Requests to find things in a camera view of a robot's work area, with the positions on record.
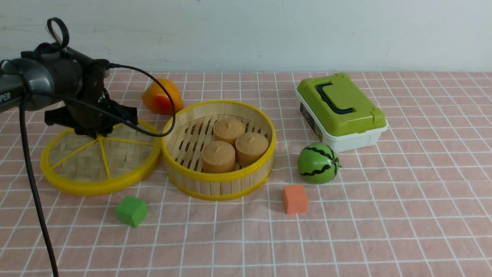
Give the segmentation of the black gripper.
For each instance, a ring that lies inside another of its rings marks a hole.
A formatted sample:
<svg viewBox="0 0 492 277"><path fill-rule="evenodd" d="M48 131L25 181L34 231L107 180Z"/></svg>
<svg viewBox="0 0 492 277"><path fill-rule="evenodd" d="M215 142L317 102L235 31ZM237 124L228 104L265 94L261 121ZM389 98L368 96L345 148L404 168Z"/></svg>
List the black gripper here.
<svg viewBox="0 0 492 277"><path fill-rule="evenodd" d="M62 101L65 106L45 113L47 125L72 128L78 135L112 133L115 116L138 124L137 109L111 100L105 88L109 61L90 58L70 47L42 43L21 52L21 72L28 82L26 109L39 110Z"/></svg>

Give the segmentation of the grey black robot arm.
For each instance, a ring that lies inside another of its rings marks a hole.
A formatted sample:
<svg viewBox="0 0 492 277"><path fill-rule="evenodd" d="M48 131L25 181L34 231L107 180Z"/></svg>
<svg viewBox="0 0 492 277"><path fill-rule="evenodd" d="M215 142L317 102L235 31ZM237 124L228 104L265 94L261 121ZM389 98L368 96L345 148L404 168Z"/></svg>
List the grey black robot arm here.
<svg viewBox="0 0 492 277"><path fill-rule="evenodd" d="M28 92L45 95L27 97L25 109L33 112L59 101L64 106L45 112L47 125L72 128L78 135L95 138L112 133L116 119L94 107L137 125L137 109L111 100L104 79L109 61L93 59L58 43L42 43L21 58L8 61L1 70L1 111L19 107Z"/></svg>

